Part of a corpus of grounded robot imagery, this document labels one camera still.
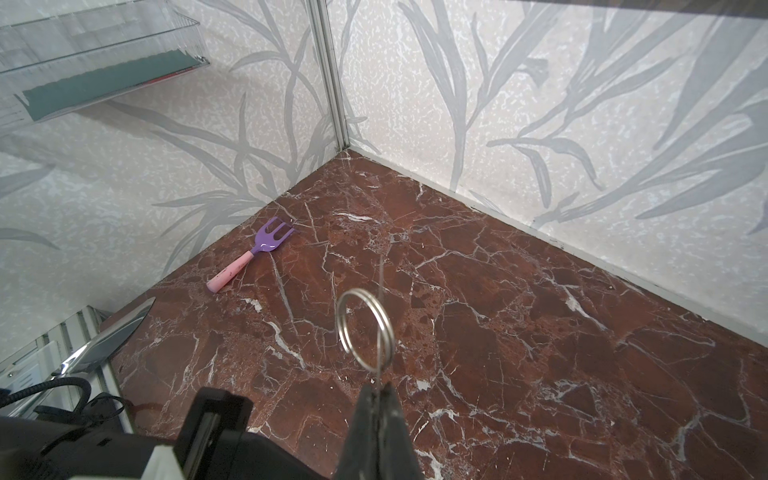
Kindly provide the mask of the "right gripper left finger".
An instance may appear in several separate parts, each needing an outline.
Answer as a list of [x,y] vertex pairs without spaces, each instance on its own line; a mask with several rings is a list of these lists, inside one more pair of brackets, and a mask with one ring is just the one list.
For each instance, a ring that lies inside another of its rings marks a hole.
[[358,396],[333,479],[378,478],[378,414],[376,394],[364,385]]

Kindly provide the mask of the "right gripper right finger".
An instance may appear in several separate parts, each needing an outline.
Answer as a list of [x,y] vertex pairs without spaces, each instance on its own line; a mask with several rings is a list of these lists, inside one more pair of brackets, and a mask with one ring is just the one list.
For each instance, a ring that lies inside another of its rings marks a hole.
[[423,479],[405,415],[391,383],[379,393],[377,407],[378,479]]

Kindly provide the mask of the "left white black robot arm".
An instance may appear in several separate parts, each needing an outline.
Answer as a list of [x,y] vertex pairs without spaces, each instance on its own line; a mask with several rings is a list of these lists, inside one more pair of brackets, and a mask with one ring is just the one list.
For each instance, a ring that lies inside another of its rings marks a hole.
[[204,387],[175,441],[40,420],[1,420],[4,479],[316,479],[266,437],[249,433],[252,402]]

